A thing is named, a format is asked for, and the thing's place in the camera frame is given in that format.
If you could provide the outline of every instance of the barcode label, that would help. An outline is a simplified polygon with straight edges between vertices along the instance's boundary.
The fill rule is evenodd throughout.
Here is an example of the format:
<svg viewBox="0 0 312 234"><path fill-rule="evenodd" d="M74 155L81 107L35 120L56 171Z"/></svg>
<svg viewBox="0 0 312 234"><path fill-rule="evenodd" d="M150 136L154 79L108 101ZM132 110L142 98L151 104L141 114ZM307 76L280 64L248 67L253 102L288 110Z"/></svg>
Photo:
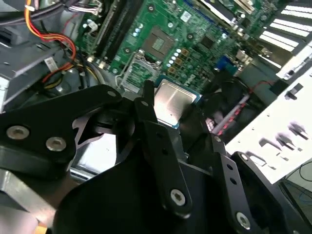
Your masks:
<svg viewBox="0 0 312 234"><path fill-rule="evenodd" d="M184 11L180 19L187 23L191 17L192 15L190 13L188 13L187 11Z"/></svg>
<svg viewBox="0 0 312 234"><path fill-rule="evenodd" d="M45 64L47 64L50 72L54 72L58 69L58 66L55 63L53 57L46 58L44 61L45 61Z"/></svg>

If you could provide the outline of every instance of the motherboard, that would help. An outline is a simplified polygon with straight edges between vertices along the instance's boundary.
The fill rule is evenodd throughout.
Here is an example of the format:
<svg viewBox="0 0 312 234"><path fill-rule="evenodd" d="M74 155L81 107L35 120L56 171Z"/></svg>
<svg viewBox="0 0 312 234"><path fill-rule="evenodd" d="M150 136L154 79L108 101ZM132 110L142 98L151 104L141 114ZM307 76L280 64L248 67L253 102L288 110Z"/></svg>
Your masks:
<svg viewBox="0 0 312 234"><path fill-rule="evenodd" d="M118 85L140 88L144 80L162 74L202 92L220 62L226 61L235 73L246 62L246 53L250 57L260 53L261 46L251 40L280 4L278 0L116 0L105 15L84 16L76 43L99 67L113 73ZM90 22L98 27L90 30L86 26Z"/></svg>

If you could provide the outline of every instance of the chipset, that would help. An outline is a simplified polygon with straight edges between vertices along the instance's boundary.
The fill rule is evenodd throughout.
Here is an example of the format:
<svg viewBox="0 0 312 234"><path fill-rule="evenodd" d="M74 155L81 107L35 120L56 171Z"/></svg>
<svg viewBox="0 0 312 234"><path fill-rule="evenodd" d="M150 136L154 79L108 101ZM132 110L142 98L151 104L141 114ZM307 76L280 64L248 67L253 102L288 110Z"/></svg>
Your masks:
<svg viewBox="0 0 312 234"><path fill-rule="evenodd" d="M214 45L214 43L215 42L207 36L204 36L204 38L200 42L200 44L206 47L207 49L210 49Z"/></svg>
<svg viewBox="0 0 312 234"><path fill-rule="evenodd" d="M158 26L154 26L145 40L142 49L163 61L175 44L175 40L162 31Z"/></svg>

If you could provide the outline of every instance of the yellow wire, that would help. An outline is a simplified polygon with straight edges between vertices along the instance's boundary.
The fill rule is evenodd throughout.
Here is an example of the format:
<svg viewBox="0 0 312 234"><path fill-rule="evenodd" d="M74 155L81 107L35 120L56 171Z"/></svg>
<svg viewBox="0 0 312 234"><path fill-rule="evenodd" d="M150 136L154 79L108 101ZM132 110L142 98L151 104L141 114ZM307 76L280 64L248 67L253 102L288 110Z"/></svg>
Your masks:
<svg viewBox="0 0 312 234"><path fill-rule="evenodd" d="M53 89L55 87L57 87L58 85L60 85L62 83L62 78L60 78L57 82L53 83L53 84L49 84L47 86L44 87L44 89Z"/></svg>
<svg viewBox="0 0 312 234"><path fill-rule="evenodd" d="M27 5L31 6L31 0L27 0ZM25 21L26 21L26 25L29 29L29 31L31 31L34 35L36 35L37 37L42 37L45 39L65 39L64 37L60 37L58 35L55 36L45 36L45 35L39 35L38 33L36 33L30 26L30 10L25 7Z"/></svg>
<svg viewBox="0 0 312 234"><path fill-rule="evenodd" d="M72 66L66 68L66 71L73 68L73 67L74 66L72 65ZM96 74L91 70L91 68L87 67L87 70L88 70L88 72L90 72L90 74L93 76L93 78L98 82L98 78L97 78ZM52 84L45 86L44 89L53 89L53 88L57 87L59 84L61 84L61 82L62 82L62 78L58 79L56 82L54 82Z"/></svg>
<svg viewBox="0 0 312 234"><path fill-rule="evenodd" d="M66 68L64 71L67 71L67 70L69 70L69 69L71 69L71 68L73 68L73 67L74 67L74 66L71 65L71 66L69 66L68 68ZM49 84L49 85L45 86L44 89L53 89L53 88L57 87L58 85L60 85L61 82L62 82L62 78L58 79L56 82L54 82L54 83L52 83L52 84Z"/></svg>
<svg viewBox="0 0 312 234"><path fill-rule="evenodd" d="M94 72L91 70L90 67L87 67L88 72L90 72L90 74L93 76L93 78L98 81L98 77L94 74Z"/></svg>

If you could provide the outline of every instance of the screw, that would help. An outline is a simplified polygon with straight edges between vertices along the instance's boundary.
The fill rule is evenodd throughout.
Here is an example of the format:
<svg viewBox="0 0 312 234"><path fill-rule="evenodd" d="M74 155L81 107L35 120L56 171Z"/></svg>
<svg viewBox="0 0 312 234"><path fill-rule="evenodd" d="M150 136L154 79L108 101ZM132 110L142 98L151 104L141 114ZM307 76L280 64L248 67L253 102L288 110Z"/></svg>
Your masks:
<svg viewBox="0 0 312 234"><path fill-rule="evenodd" d="M29 136L29 130L24 126L12 126L6 130L6 134L13 140L23 140Z"/></svg>
<svg viewBox="0 0 312 234"><path fill-rule="evenodd" d="M148 106L148 103L145 102L145 101L142 101L141 103L142 103L144 106Z"/></svg>
<svg viewBox="0 0 312 234"><path fill-rule="evenodd" d="M112 97L116 97L116 94L113 91L108 91L107 94Z"/></svg>
<svg viewBox="0 0 312 234"><path fill-rule="evenodd" d="M243 213L238 212L236 214L236 219L243 228L245 228L246 230L250 230L250 222Z"/></svg>
<svg viewBox="0 0 312 234"><path fill-rule="evenodd" d="M185 196L180 190L172 189L170 192L170 196L172 201L174 201L176 205L183 206L185 204Z"/></svg>
<svg viewBox="0 0 312 234"><path fill-rule="evenodd" d="M45 143L50 151L61 152L66 148L66 141L61 137L51 137Z"/></svg>
<svg viewBox="0 0 312 234"><path fill-rule="evenodd" d="M221 139L218 136L214 137L217 142L221 142Z"/></svg>
<svg viewBox="0 0 312 234"><path fill-rule="evenodd" d="M248 161L248 158L246 157L246 155L244 155L244 154L240 154L241 155L241 157L245 160L245 161Z"/></svg>

